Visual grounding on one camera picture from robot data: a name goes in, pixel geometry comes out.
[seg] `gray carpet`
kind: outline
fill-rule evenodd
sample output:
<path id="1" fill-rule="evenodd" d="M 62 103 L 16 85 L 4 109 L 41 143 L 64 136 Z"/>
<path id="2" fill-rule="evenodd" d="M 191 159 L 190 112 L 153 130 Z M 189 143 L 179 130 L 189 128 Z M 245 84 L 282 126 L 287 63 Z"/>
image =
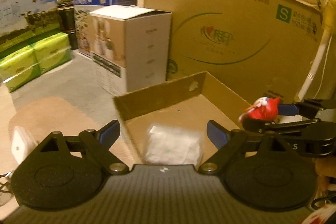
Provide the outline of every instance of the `gray carpet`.
<path id="1" fill-rule="evenodd" d="M 98 85 L 93 65 L 91 60 L 74 53 L 68 66 L 42 75 L 14 91 L 12 98 L 16 110 L 33 101 L 57 96 L 77 107 L 99 126 L 116 119 L 112 95 Z"/>

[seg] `cable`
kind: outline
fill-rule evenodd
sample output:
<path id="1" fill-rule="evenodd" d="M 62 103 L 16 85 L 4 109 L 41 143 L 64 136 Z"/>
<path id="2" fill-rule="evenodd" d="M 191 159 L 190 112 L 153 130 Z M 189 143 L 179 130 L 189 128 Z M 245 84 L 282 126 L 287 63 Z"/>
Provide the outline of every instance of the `cable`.
<path id="1" fill-rule="evenodd" d="M 320 89 L 321 89 L 321 87 L 322 87 L 322 82 L 323 82 L 324 72 L 325 72 L 325 69 L 326 69 L 326 64 L 327 64 L 327 59 L 328 59 L 328 53 L 329 53 L 329 48 L 330 48 L 330 44 L 331 44 L 331 39 L 332 39 L 332 38 L 333 38 L 333 37 L 330 36 L 329 43 L 328 43 L 328 48 L 327 48 L 327 52 L 326 52 L 326 54 L 325 54 L 325 60 L 324 60 L 324 66 L 323 66 L 323 71 L 322 71 L 322 77 L 321 77 L 320 86 L 319 86 L 319 88 L 318 88 L 318 90 L 317 90 L 317 92 L 316 92 L 316 94 L 315 94 L 315 96 L 314 96 L 314 99 L 315 99 L 316 96 L 319 94 Z"/>
<path id="2" fill-rule="evenodd" d="M 334 198 L 334 197 L 336 197 L 336 193 L 328 194 L 327 196 L 324 196 L 324 197 L 322 197 L 322 198 L 316 198 L 316 199 L 314 199 L 314 200 L 312 201 L 312 203 L 311 203 L 311 207 L 312 207 L 314 210 L 318 210 L 320 207 L 318 207 L 318 206 L 316 205 L 316 203 L 318 203 L 318 202 L 320 202 L 320 201 L 327 201 L 327 200 L 329 200 L 329 199 L 331 199 L 331 198 Z"/>
<path id="3" fill-rule="evenodd" d="M 305 97 L 305 95 L 306 95 L 306 93 L 307 93 L 307 91 L 310 87 L 310 84 L 315 77 L 315 74 L 316 74 L 316 72 L 317 72 L 317 70 L 320 66 L 320 63 L 323 59 L 328 41 L 329 41 L 331 36 L 332 36 L 332 33 L 330 31 L 328 31 L 328 30 L 323 31 L 322 38 L 321 38 L 321 41 L 320 41 L 320 45 L 319 45 L 319 48 L 316 52 L 316 56 L 314 58 L 314 61 L 311 65 L 310 71 L 309 71 L 309 73 L 307 75 L 307 78 L 304 81 L 304 83 L 303 83 L 303 85 L 302 85 L 302 87 L 301 87 L 301 89 L 298 93 L 298 97 L 299 97 L 300 101 L 303 100 L 303 98 Z"/>

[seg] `black container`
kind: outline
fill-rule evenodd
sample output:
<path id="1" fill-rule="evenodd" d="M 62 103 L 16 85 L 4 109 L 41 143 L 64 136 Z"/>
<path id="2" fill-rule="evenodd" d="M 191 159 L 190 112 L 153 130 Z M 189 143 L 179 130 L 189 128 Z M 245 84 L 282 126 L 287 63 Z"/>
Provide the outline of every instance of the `black container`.
<path id="1" fill-rule="evenodd" d="M 76 30 L 64 31 L 69 35 L 69 41 L 71 45 L 71 50 L 78 49 L 77 37 L 76 37 Z"/>
<path id="2" fill-rule="evenodd" d="M 74 7 L 65 7 L 58 9 L 59 15 L 62 19 L 62 25 L 65 31 L 74 30 L 75 27 L 75 14 Z"/>

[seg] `white tissue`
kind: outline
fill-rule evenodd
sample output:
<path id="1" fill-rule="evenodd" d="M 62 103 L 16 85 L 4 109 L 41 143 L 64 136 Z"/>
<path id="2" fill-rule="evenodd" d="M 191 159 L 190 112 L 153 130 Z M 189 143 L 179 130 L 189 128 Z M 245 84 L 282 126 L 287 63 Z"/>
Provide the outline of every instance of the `white tissue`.
<path id="1" fill-rule="evenodd" d="M 202 134 L 179 127 L 151 125 L 145 159 L 151 164 L 198 165 L 202 158 Z"/>

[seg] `white cable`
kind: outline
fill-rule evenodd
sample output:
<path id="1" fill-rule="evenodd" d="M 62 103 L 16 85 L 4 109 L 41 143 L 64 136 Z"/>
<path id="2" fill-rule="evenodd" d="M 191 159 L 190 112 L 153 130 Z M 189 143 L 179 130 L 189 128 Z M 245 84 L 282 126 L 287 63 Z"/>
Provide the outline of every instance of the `white cable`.
<path id="1" fill-rule="evenodd" d="M 316 96 L 319 94 L 320 92 L 320 89 L 322 87 L 322 82 L 323 82 L 323 77 L 324 77 L 324 71 L 326 69 L 326 64 L 327 64 L 327 59 L 328 59 L 328 53 L 329 53 L 329 48 L 330 48 L 330 44 L 331 44 L 331 39 L 333 38 L 333 36 L 330 36 L 330 39 L 329 39 L 329 43 L 328 43 L 328 48 L 327 48 L 327 53 L 325 54 L 325 60 L 324 60 L 324 66 L 323 66 L 323 71 L 322 71 L 322 77 L 321 77 L 321 82 L 320 82 L 320 86 L 314 96 L 314 99 L 316 98 Z"/>
<path id="2" fill-rule="evenodd" d="M 315 77 L 315 74 L 316 74 L 317 69 L 319 68 L 320 63 L 323 59 L 325 49 L 327 47 L 328 41 L 331 38 L 331 36 L 332 36 L 332 33 L 328 32 L 326 30 L 322 34 L 321 42 L 320 42 L 319 48 L 316 52 L 316 56 L 315 56 L 315 59 L 313 61 L 313 64 L 311 65 L 308 76 L 307 76 L 305 82 L 303 83 L 299 93 L 298 93 L 298 97 L 299 97 L 300 101 L 303 100 L 303 98 L 305 97 L 305 95 L 307 93 L 307 90 L 310 87 L 310 84 Z"/>

